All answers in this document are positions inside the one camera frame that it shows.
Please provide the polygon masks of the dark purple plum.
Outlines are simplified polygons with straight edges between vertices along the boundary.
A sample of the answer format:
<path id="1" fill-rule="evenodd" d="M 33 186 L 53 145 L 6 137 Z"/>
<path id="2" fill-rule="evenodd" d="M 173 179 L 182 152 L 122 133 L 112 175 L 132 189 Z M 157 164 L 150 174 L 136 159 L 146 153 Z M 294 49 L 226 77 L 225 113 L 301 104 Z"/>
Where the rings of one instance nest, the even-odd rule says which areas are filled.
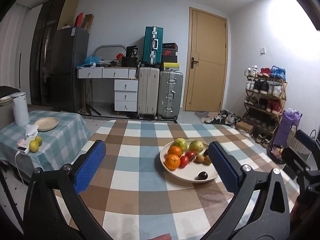
<path id="1" fill-rule="evenodd" d="M 207 180 L 207 179 L 208 179 L 208 174 L 205 171 L 200 172 L 196 177 L 196 180 Z"/>

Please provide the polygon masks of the brown kiwi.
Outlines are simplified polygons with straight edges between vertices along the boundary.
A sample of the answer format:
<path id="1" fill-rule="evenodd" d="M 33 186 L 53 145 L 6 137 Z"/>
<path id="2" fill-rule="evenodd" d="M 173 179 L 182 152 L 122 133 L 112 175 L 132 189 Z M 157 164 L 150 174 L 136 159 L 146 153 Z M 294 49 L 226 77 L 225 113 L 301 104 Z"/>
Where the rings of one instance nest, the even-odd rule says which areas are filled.
<path id="1" fill-rule="evenodd" d="M 204 160 L 205 160 L 205 157 L 204 157 L 203 155 L 197 155 L 197 156 L 195 157 L 195 161 L 196 161 L 197 163 L 203 163 Z"/>
<path id="2" fill-rule="evenodd" d="M 203 162 L 203 163 L 206 164 L 206 165 L 210 165 L 210 164 L 212 163 L 209 155 L 206 155 L 206 156 L 204 157 L 204 162 Z"/>

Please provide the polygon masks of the red tomato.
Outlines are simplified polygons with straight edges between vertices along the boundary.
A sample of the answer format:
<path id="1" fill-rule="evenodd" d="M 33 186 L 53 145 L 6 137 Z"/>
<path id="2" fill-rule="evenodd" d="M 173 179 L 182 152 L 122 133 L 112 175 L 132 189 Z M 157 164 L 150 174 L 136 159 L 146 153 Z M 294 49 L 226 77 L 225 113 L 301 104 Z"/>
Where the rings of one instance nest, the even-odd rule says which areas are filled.
<path id="1" fill-rule="evenodd" d="M 180 157 L 180 165 L 179 168 L 185 168 L 189 164 L 188 156 L 184 155 Z"/>
<path id="2" fill-rule="evenodd" d="M 191 162 L 195 159 L 196 154 L 193 151 L 188 151 L 185 156 L 188 157 L 189 162 Z"/>

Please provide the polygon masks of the yellow-green guava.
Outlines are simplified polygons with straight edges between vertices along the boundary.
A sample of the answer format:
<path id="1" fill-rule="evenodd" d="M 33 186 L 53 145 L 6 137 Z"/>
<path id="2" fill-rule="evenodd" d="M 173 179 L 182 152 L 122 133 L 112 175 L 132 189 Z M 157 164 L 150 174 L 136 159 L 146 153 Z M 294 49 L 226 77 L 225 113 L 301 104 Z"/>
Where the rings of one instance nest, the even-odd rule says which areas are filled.
<path id="1" fill-rule="evenodd" d="M 195 154 L 200 154 L 204 149 L 204 145 L 201 141 L 194 140 L 189 144 L 189 151 Z"/>

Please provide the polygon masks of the orange tangerine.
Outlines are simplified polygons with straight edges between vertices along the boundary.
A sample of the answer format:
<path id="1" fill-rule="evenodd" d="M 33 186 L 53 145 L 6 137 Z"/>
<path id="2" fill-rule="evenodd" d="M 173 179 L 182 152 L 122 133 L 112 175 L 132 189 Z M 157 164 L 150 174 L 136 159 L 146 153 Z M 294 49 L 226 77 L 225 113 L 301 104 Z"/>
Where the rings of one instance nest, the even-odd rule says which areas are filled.
<path id="1" fill-rule="evenodd" d="M 178 155 L 175 154 L 169 154 L 166 156 L 164 165 L 167 167 L 167 169 L 174 171 L 180 166 L 180 158 Z"/>
<path id="2" fill-rule="evenodd" d="M 181 148 L 178 146 L 171 146 L 167 151 L 168 155 L 176 155 L 179 158 L 181 157 L 182 153 L 183 152 L 182 152 Z"/>

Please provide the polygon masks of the woven basket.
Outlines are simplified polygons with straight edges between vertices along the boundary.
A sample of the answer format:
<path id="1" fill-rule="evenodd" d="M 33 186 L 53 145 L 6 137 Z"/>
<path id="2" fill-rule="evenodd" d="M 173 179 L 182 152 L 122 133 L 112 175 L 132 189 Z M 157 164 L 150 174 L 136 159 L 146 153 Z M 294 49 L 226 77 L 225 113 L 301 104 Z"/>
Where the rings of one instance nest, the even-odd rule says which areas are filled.
<path id="1" fill-rule="evenodd" d="M 296 124 L 292 124 L 290 127 L 290 132 L 287 138 L 287 146 L 290 146 L 295 150 L 297 153 L 304 157 L 308 157 L 311 154 L 311 151 L 307 149 L 306 146 L 304 146 L 297 138 L 296 135 L 298 132 L 301 132 L 302 130 L 299 129 Z"/>

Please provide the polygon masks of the white pink power bank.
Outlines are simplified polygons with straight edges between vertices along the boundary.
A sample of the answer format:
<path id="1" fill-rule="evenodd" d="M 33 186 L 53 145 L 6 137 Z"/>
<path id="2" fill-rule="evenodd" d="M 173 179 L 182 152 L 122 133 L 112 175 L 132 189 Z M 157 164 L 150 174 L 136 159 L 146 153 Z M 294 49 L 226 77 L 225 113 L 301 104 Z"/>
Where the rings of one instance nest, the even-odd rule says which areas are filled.
<path id="1" fill-rule="evenodd" d="M 35 139 L 34 135 L 29 136 L 27 139 L 23 140 L 17 148 L 17 153 L 21 155 L 27 155 L 30 151 L 29 144 L 32 140 Z"/>

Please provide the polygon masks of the green lime on side table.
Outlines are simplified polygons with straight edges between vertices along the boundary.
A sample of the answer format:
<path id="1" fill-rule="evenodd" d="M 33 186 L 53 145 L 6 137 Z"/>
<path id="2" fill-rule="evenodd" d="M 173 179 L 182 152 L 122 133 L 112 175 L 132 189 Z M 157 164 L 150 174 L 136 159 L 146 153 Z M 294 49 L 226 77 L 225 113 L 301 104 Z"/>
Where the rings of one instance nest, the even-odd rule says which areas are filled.
<path id="1" fill-rule="evenodd" d="M 36 136 L 35 141 L 38 143 L 39 146 L 42 145 L 42 138 L 40 136 Z"/>

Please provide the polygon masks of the large cream plate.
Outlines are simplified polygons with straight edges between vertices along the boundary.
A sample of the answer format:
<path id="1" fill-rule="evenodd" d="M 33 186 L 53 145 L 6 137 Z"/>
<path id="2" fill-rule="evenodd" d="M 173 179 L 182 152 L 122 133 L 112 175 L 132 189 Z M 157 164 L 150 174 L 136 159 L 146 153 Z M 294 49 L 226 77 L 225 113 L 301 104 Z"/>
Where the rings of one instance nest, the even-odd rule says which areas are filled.
<path id="1" fill-rule="evenodd" d="M 173 171 L 168 169 L 165 165 L 165 159 L 167 157 L 167 152 L 173 143 L 174 142 L 171 141 L 171 142 L 167 143 L 166 145 L 164 145 L 160 151 L 160 154 L 159 154 L 159 159 L 161 161 L 161 164 L 169 174 L 171 174 L 172 176 L 174 176 L 177 179 L 180 179 L 182 181 L 187 181 L 190 183 L 205 183 L 205 182 L 211 181 L 219 176 L 217 173 L 217 170 L 215 169 L 213 164 L 210 164 L 210 165 L 199 164 L 196 161 L 192 161 L 190 164 L 188 164 L 184 168 L 178 167 Z M 203 179 L 203 180 L 199 179 L 198 175 L 201 172 L 206 172 L 208 175 L 208 178 Z"/>

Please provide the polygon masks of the small cream plate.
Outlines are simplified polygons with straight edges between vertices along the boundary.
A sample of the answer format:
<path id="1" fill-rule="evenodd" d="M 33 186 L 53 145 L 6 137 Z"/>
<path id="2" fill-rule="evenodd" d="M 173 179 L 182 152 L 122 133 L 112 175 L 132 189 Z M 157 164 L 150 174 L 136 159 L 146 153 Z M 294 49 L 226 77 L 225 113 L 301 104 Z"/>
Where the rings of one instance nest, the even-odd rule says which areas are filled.
<path id="1" fill-rule="evenodd" d="M 46 132 L 54 129 L 59 123 L 59 119 L 53 116 L 37 120 L 34 125 L 38 126 L 39 132 Z"/>

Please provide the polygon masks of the beige suitcase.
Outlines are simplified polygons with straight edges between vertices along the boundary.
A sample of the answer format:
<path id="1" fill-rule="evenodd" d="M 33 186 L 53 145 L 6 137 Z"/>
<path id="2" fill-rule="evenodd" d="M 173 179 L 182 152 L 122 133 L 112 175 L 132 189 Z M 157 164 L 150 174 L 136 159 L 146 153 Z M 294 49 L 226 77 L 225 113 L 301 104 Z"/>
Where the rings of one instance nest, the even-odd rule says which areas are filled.
<path id="1" fill-rule="evenodd" d="M 157 102 L 160 71 L 157 68 L 142 67 L 138 75 L 138 115 L 152 116 L 157 119 Z"/>

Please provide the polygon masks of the white desk with drawers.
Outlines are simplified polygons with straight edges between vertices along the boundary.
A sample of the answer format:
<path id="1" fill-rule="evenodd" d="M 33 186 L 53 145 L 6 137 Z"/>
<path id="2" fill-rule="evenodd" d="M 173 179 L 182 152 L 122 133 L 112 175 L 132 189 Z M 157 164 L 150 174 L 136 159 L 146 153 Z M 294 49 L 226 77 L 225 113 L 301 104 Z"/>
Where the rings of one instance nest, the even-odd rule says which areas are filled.
<path id="1" fill-rule="evenodd" d="M 84 67 L 78 78 L 90 84 L 91 103 L 109 103 L 116 112 L 136 112 L 138 79 L 136 68 Z"/>

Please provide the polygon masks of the silver suitcase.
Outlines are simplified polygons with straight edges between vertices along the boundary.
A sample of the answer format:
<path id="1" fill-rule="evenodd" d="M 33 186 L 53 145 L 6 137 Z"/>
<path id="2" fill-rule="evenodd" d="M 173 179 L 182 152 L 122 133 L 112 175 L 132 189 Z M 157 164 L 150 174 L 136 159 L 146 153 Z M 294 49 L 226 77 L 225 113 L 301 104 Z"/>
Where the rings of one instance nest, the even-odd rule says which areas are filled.
<path id="1" fill-rule="evenodd" d="M 183 88 L 183 74 L 177 71 L 161 71 L 157 102 L 159 119 L 177 120 Z"/>

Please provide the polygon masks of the dark refrigerator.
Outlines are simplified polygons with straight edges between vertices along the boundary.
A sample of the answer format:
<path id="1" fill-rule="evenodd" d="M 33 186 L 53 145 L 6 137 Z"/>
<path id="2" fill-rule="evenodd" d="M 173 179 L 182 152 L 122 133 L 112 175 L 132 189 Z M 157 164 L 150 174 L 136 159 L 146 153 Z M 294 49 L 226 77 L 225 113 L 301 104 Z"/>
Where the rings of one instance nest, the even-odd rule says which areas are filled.
<path id="1" fill-rule="evenodd" d="M 57 111 L 77 112 L 82 108 L 77 67 L 87 57 L 88 39 L 89 33 L 80 27 L 61 29 L 55 34 L 46 89 L 47 100 Z"/>

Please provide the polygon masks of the stack of shoe boxes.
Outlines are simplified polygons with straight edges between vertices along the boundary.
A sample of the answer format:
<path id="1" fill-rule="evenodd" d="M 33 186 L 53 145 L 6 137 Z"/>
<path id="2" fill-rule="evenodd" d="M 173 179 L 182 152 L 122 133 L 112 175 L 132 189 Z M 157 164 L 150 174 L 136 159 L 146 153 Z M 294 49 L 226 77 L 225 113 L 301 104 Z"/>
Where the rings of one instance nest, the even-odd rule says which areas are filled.
<path id="1" fill-rule="evenodd" d="M 178 63 L 178 45 L 176 43 L 164 43 L 162 44 L 162 61 L 161 71 L 175 71 L 180 70 L 180 64 Z"/>

